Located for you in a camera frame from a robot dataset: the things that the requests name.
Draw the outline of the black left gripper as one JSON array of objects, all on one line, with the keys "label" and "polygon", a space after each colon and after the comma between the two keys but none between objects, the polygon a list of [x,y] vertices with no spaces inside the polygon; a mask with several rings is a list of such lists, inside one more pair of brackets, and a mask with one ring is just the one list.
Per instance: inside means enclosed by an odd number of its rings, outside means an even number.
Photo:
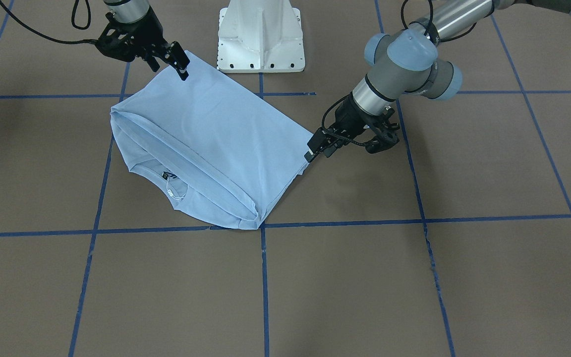
[{"label": "black left gripper", "polygon": [[352,94],[332,104],[321,119],[321,128],[317,129],[308,141],[308,152],[304,154],[304,158],[309,163],[319,156],[329,158],[348,144],[365,148],[365,142],[374,137],[374,133],[362,120],[365,113],[367,112],[358,106]]}]

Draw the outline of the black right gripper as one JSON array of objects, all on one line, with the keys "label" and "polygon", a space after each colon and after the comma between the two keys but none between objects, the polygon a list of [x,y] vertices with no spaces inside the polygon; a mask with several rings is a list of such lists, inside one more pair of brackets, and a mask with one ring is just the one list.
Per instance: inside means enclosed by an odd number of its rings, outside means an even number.
[{"label": "black right gripper", "polygon": [[95,42],[101,54],[124,62],[140,57],[154,73],[160,70],[158,60],[161,60],[174,68],[182,81],[188,78],[190,59],[177,41],[169,43],[165,40],[163,27],[151,7],[130,23],[121,22],[115,11],[105,17],[108,24]]}]

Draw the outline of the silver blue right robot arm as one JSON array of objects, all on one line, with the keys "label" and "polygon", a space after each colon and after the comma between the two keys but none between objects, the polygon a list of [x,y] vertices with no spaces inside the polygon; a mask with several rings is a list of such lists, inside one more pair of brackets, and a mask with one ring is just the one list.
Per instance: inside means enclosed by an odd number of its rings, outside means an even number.
[{"label": "silver blue right robot arm", "polygon": [[132,62],[143,59],[152,71],[160,68],[158,60],[174,68],[182,81],[188,79],[190,63],[177,42],[168,42],[163,27],[147,0],[106,0],[108,24],[95,42],[101,54],[112,59]]}]

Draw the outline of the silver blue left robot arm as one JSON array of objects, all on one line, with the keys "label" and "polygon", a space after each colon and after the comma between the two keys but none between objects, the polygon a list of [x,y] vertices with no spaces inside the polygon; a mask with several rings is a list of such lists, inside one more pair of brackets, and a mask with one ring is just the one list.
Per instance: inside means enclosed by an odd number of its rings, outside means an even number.
[{"label": "silver blue left robot arm", "polygon": [[392,35],[379,33],[367,42],[363,56],[369,71],[330,106],[335,122],[320,125],[308,141],[304,158],[330,157],[348,144],[370,154],[399,142],[400,126],[390,122],[392,104],[403,95],[430,100],[451,99],[461,88],[460,68],[438,56],[438,46],[468,34],[483,18],[516,4],[514,0],[449,0]]}]

